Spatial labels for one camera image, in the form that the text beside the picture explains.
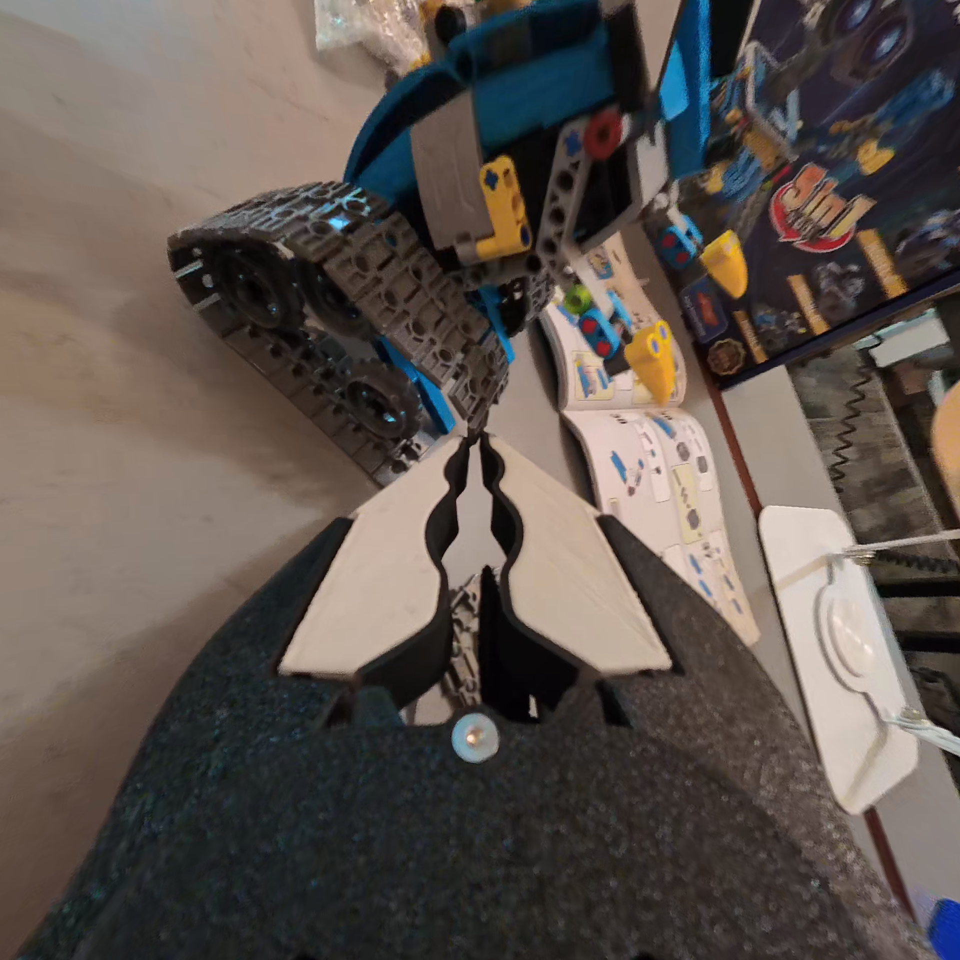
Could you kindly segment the dark toy vehicle box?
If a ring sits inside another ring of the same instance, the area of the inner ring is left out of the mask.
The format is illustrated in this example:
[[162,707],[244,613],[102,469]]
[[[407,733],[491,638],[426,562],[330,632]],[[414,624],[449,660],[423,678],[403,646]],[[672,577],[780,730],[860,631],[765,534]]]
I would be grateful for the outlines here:
[[673,270],[721,388],[958,285],[958,2],[710,2],[708,160],[678,187],[741,296]]

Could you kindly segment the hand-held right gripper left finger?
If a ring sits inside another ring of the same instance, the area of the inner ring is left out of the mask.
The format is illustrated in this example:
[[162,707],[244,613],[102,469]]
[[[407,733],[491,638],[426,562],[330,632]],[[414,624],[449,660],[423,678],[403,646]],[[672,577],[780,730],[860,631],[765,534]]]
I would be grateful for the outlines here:
[[387,690],[408,706],[452,649],[444,558],[459,534],[471,443],[453,435],[354,511],[278,664],[278,674]]

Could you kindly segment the blue toy vehicle with wheels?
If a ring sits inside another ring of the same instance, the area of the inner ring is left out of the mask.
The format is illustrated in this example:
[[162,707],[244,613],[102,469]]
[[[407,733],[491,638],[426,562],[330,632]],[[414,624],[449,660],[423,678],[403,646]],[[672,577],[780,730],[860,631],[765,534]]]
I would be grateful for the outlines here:
[[557,290],[609,373],[640,337],[589,254],[647,213],[723,291],[746,264],[706,244],[678,181],[709,158],[708,12],[690,2],[424,4],[429,56],[388,90],[344,175],[261,194],[168,240],[197,311],[352,451],[486,424],[512,338]]

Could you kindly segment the pile of grey links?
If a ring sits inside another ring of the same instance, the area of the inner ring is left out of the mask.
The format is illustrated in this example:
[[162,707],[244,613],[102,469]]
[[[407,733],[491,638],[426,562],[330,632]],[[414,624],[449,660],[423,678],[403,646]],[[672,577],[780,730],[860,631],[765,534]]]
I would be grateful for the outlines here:
[[477,655],[482,600],[482,574],[476,573],[451,590],[452,646],[441,679],[443,696],[454,710],[482,702],[481,671]]

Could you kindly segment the grey desk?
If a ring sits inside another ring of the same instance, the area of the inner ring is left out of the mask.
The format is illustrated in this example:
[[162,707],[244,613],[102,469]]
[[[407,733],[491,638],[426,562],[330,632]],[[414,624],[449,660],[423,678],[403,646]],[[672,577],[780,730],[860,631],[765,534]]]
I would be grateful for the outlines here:
[[2,958],[211,636],[376,487],[203,323],[169,234],[338,179],[313,2],[2,2]]

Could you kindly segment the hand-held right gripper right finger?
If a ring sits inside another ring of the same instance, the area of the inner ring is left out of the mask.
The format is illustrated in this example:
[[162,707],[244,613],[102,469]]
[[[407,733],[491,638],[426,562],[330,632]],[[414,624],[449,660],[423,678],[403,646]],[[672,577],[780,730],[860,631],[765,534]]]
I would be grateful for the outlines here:
[[485,701],[522,720],[577,687],[673,669],[666,642],[607,536],[610,518],[503,438],[478,443],[490,530],[477,655]]

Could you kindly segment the blue storage bin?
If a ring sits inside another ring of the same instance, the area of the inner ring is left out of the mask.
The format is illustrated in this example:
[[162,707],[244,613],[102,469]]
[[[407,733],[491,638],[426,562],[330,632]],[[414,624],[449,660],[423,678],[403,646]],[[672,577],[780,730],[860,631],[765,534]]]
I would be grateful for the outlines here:
[[927,928],[927,937],[934,954],[940,959],[959,959],[959,901],[940,898],[936,901]]

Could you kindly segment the white laptop stand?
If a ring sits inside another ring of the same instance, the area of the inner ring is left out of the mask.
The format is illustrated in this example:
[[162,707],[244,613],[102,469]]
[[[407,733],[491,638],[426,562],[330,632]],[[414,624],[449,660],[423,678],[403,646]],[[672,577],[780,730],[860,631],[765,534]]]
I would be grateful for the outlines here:
[[758,533],[827,783],[842,810],[863,814],[915,771],[920,742],[959,755],[958,736],[907,701],[868,562],[958,531],[858,543],[834,510],[767,506]]

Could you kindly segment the open instruction booklet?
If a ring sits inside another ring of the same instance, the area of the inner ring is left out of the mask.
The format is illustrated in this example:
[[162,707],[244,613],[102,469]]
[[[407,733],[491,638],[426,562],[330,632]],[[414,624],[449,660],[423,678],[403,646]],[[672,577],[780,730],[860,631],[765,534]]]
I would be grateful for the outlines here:
[[614,516],[719,613],[747,646],[761,637],[727,537],[714,456],[684,411],[688,371],[673,346],[662,404],[631,373],[612,376],[556,293],[541,327],[553,354],[558,412],[582,450],[594,504]]

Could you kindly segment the bubble wrap bag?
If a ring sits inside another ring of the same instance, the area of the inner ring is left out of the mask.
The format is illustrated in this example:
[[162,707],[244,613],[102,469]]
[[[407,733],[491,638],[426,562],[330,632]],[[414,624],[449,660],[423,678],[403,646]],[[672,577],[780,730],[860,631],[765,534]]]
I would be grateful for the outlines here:
[[403,74],[429,57],[416,1],[313,1],[318,53],[359,45],[367,54]]

